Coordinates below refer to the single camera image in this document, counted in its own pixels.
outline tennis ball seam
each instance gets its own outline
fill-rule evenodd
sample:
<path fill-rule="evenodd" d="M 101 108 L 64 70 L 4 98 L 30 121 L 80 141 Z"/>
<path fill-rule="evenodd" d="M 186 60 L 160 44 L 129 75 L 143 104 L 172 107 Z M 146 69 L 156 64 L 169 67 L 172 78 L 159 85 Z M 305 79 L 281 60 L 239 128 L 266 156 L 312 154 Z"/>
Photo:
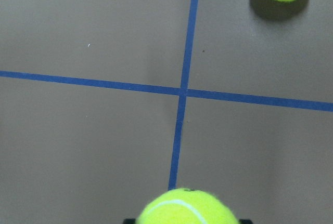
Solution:
<path fill-rule="evenodd" d="M 207 224 L 206 220 L 204 219 L 204 217 L 200 214 L 200 212 L 194 208 L 192 205 L 179 200 L 179 199 L 175 199 L 175 200 L 170 200 L 170 201 L 164 201 L 164 202 L 160 202 L 159 204 L 157 204 L 156 206 L 154 206 L 153 208 L 151 208 L 146 216 L 148 216 L 152 211 L 154 211 L 156 208 L 164 206 L 164 205 L 168 205 L 168 204 L 177 204 L 183 207 L 186 207 L 188 210 L 190 210 L 200 221 L 202 224 Z"/>

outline floor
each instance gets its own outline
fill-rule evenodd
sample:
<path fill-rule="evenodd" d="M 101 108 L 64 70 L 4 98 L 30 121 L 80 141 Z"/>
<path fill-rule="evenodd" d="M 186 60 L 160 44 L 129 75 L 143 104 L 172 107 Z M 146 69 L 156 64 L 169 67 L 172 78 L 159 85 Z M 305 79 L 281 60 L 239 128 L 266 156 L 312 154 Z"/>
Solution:
<path fill-rule="evenodd" d="M 0 7 L 0 224 L 120 224 L 176 187 L 331 223 L 333 0 Z"/>

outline horizontal blue line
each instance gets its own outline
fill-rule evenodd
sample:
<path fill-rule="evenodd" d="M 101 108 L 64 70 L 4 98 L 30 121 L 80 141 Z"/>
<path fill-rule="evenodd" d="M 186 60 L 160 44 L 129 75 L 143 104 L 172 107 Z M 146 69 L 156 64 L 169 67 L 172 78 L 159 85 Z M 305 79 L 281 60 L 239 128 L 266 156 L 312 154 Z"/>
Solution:
<path fill-rule="evenodd" d="M 189 97 L 194 97 L 194 98 L 215 99 L 215 100 L 232 101 L 232 102 L 263 104 L 267 106 L 280 106 L 280 107 L 333 112 L 333 103 L 328 103 L 328 102 L 263 97 L 263 96 L 234 94 L 234 93 L 220 93 L 217 91 L 193 90 L 193 89 L 189 89 L 187 91 L 187 95 Z"/>
<path fill-rule="evenodd" d="M 174 87 L 141 85 L 141 84 L 131 84 L 123 82 L 103 81 L 103 80 L 88 80 L 85 78 L 50 76 L 50 75 L 21 73 L 21 72 L 0 71 L 0 77 L 11 77 L 23 80 L 45 81 L 45 82 L 93 86 L 93 87 L 102 87 L 102 88 L 111 88 L 111 89 L 120 89 L 120 90 L 142 91 L 146 93 L 157 93 L 157 94 L 166 94 L 166 95 L 175 95 L 175 96 L 179 96 L 181 91 L 180 88 L 174 88 Z M 218 91 L 194 90 L 194 89 L 188 89 L 187 96 L 193 98 L 215 99 L 215 100 L 231 101 L 231 102 L 262 104 L 267 106 L 279 106 L 279 107 L 333 112 L 333 103 L 329 102 L 263 97 L 263 96 L 234 94 L 234 93 L 221 93 Z"/>
<path fill-rule="evenodd" d="M 179 95 L 179 88 L 155 86 L 155 85 L 141 85 L 141 84 L 130 84 L 123 82 L 103 81 L 103 80 L 88 80 L 85 78 L 75 77 L 62 77 L 62 76 L 50 76 L 32 73 L 21 73 L 21 72 L 7 72 L 0 71 L 0 77 L 11 77 L 20 78 L 23 80 L 36 80 L 72 85 L 84 85 L 102 88 L 112 88 L 121 90 L 133 90 L 142 91 L 146 93 L 158 93 L 167 95 Z"/>

